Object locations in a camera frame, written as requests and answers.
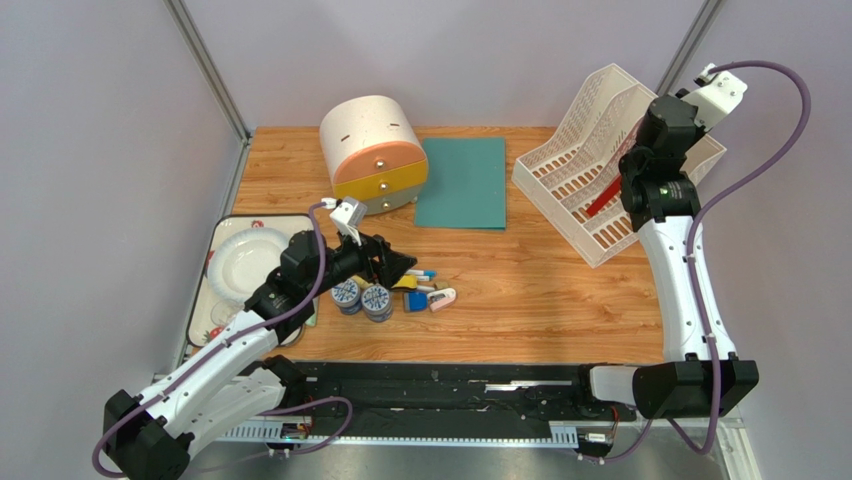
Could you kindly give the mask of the teal file folder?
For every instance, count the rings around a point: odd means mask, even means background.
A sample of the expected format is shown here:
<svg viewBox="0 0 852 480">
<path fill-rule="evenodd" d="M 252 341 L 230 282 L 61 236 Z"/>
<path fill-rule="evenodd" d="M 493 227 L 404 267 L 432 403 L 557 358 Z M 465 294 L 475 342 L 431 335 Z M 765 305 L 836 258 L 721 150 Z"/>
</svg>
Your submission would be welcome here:
<svg viewBox="0 0 852 480">
<path fill-rule="evenodd" d="M 502 137 L 425 138 L 429 175 L 418 195 L 419 227 L 503 231 L 507 227 Z"/>
</svg>

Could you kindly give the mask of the red file folder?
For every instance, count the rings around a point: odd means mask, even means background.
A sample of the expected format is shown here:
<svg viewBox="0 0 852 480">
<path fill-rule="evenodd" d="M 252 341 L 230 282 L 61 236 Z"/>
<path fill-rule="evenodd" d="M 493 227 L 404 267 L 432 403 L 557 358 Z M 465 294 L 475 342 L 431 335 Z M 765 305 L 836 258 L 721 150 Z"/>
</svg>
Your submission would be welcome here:
<svg viewBox="0 0 852 480">
<path fill-rule="evenodd" d="M 600 173 L 595 177 L 593 181 L 595 188 L 591 190 L 591 193 L 595 193 L 595 196 L 592 197 L 590 204 L 583 209 L 583 214 L 587 218 L 593 218 L 601 210 L 604 210 L 608 204 L 613 201 L 617 202 L 616 197 L 621 190 L 619 163 L 621 158 L 635 145 L 637 130 L 641 123 L 642 120 L 638 120 L 632 129 L 617 142 L 616 149 L 610 155 Z"/>
</svg>

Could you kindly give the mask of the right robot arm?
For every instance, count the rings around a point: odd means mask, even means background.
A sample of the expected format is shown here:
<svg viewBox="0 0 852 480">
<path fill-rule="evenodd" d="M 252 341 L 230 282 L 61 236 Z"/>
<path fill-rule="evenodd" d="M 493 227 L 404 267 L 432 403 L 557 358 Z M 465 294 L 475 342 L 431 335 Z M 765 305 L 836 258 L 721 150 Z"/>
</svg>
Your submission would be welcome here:
<svg viewBox="0 0 852 480">
<path fill-rule="evenodd" d="M 739 359 L 721 321 L 701 249 L 701 202 L 683 170 L 688 151 L 740 101 L 697 91 L 659 97 L 619 160 L 621 203 L 659 299 L 664 360 L 590 367 L 589 389 L 599 401 L 633 406 L 647 419 L 718 419 L 758 383 L 755 361 Z"/>
</svg>

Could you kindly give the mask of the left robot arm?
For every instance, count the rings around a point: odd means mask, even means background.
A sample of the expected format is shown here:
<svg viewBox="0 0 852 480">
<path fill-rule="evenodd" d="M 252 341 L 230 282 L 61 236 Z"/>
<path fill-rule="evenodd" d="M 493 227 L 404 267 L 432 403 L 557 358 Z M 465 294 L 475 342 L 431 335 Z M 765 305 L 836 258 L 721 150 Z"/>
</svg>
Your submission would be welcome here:
<svg viewBox="0 0 852 480">
<path fill-rule="evenodd" d="M 113 479 L 179 478 L 216 434 L 286 397 L 294 367 L 282 356 L 255 371 L 258 387 L 239 388 L 232 380 L 301 327 L 315 312 L 315 297 L 353 276 L 391 288 L 417 263 L 379 235 L 338 238 L 332 249 L 318 229 L 293 235 L 224 333 L 140 393 L 110 397 L 91 455 L 95 471 Z"/>
</svg>

